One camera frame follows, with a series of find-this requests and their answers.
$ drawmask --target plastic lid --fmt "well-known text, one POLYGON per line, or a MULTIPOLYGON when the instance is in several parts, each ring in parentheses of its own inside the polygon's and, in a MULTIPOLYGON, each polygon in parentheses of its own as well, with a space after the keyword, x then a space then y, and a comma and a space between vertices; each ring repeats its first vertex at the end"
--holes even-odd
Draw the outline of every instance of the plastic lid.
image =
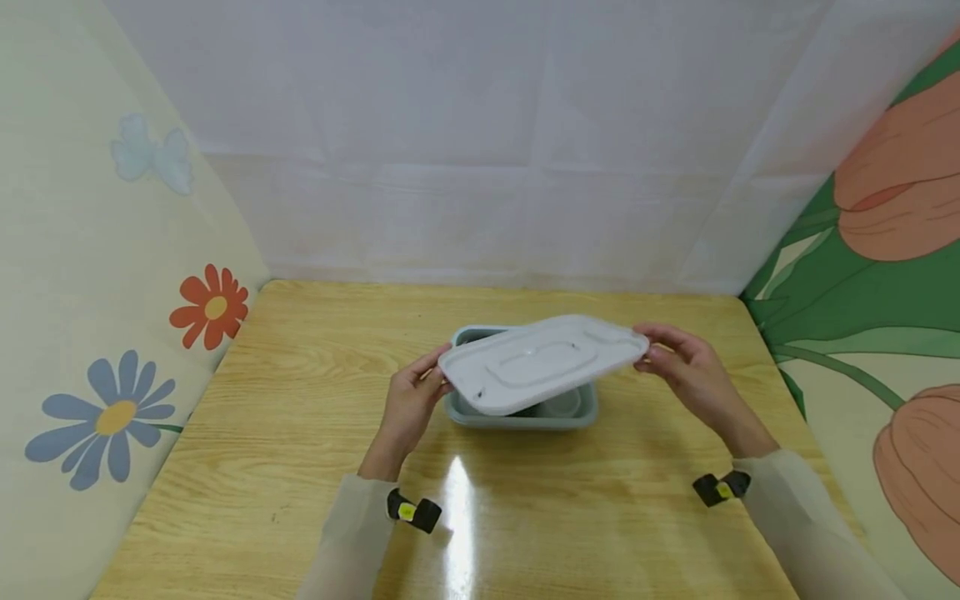
POLYGON ((470 406, 502 417, 634 363, 649 347, 626 327, 564 315, 458 346, 440 368, 470 406))

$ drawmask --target white backdrop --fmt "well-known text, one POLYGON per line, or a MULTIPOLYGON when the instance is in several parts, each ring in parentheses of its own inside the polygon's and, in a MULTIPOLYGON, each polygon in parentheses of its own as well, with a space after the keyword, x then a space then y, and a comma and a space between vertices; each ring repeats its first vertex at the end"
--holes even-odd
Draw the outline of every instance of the white backdrop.
POLYGON ((274 276, 738 293, 955 0, 108 0, 274 276))

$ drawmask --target gray container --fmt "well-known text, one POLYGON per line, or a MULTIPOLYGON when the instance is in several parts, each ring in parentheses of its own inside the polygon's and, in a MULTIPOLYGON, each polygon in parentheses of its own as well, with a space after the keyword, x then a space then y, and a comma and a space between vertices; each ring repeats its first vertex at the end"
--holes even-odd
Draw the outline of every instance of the gray container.
MULTIPOLYGON (((462 346, 508 329, 513 327, 467 325, 453 334, 451 342, 454 346, 462 346)), ((454 422, 464 427, 566 431, 592 425, 597 419, 599 405, 596 387, 593 382, 590 382, 506 417, 490 417, 481 414, 456 390, 444 398, 444 409, 454 422)))

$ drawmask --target light blue butterfly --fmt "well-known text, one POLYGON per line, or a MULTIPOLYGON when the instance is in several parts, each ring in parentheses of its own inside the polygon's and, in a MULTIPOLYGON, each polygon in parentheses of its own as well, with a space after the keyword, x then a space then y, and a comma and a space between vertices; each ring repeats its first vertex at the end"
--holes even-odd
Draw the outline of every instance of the light blue butterfly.
POLYGON ((120 119, 120 141, 110 142, 110 154, 121 180, 136 181, 152 168, 181 196, 193 191, 186 135, 180 129, 170 130, 158 146, 147 134, 147 119, 140 113, 128 114, 120 119))

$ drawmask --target hand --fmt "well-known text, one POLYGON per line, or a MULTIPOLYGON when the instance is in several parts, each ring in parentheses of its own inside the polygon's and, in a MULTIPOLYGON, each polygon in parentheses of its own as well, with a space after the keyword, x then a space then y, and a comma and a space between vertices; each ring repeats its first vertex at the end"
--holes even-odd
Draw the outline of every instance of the hand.
POLYGON ((779 448, 733 386, 710 344, 667 324, 638 324, 634 331, 653 344, 634 368, 662 378, 686 409, 720 436, 734 457, 764 456, 779 448))
POLYGON ((396 481, 407 455, 426 431, 440 398, 453 390, 437 366, 450 344, 435 348, 390 378, 383 419, 357 474, 364 479, 396 481))

